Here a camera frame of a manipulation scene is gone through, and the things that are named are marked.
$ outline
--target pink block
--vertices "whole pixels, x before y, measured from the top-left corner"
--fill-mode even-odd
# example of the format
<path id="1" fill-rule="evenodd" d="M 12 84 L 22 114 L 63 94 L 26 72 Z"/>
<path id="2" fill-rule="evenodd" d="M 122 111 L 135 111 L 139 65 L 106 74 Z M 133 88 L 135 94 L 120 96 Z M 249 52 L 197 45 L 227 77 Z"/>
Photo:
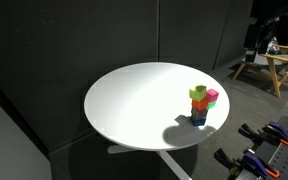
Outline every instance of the pink block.
<path id="1" fill-rule="evenodd" d="M 218 92 L 214 89 L 209 89 L 206 91 L 206 96 L 209 98 L 210 102 L 213 102 L 217 100 Z"/>

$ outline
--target wooden chair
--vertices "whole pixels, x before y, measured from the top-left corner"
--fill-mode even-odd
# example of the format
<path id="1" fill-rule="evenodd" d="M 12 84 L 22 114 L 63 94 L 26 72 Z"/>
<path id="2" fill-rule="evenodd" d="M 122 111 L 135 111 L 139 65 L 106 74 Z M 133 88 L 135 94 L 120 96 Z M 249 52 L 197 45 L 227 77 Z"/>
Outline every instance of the wooden chair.
<path id="1" fill-rule="evenodd" d="M 250 70 L 269 80 L 273 81 L 275 93 L 278 98 L 281 97 L 279 87 L 283 82 L 288 82 L 288 46 L 275 45 L 280 49 L 279 55 L 260 54 L 256 55 L 254 62 L 242 60 L 240 67 L 233 76 L 233 80 L 243 71 Z"/>

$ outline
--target table top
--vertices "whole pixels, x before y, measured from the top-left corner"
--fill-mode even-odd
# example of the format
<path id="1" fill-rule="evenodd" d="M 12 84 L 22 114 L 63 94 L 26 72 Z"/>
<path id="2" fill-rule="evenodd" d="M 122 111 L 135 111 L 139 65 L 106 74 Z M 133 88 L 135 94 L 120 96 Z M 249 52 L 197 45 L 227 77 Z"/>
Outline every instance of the table top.
<path id="1" fill-rule="evenodd" d="M 196 85 L 219 92 L 205 126 L 190 121 L 189 89 Z M 138 150 L 175 150 L 202 142 L 225 122 L 229 99 L 209 75 L 172 63 L 140 63 L 119 68 L 96 81 L 84 110 L 105 138 Z"/>

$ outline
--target table leg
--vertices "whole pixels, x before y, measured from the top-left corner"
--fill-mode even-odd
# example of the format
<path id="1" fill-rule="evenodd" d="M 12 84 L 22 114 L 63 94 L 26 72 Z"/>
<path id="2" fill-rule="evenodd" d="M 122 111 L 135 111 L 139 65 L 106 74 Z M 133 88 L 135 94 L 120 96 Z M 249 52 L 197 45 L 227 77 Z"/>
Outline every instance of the table leg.
<path id="1" fill-rule="evenodd" d="M 128 148 L 128 147 L 124 147 L 120 145 L 113 145 L 107 149 L 107 152 L 109 154 L 116 154 L 116 153 L 130 152 L 130 151 L 136 151 L 136 149 L 132 149 L 132 148 Z"/>
<path id="2" fill-rule="evenodd" d="M 157 151 L 157 154 L 165 161 L 180 180 L 192 180 L 186 172 L 176 163 L 176 161 L 166 152 Z"/>

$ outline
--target stacked blocks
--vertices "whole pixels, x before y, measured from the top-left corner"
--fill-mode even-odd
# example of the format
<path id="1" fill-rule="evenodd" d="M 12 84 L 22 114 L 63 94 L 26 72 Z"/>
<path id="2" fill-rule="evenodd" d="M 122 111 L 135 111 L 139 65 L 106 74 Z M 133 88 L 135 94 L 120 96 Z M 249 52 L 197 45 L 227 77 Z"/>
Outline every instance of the stacked blocks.
<path id="1" fill-rule="evenodd" d="M 192 99 L 191 121 L 194 126 L 203 126 L 206 122 L 208 110 L 215 106 L 218 92 L 209 89 L 206 86 L 198 85 L 190 89 L 190 98 Z"/>

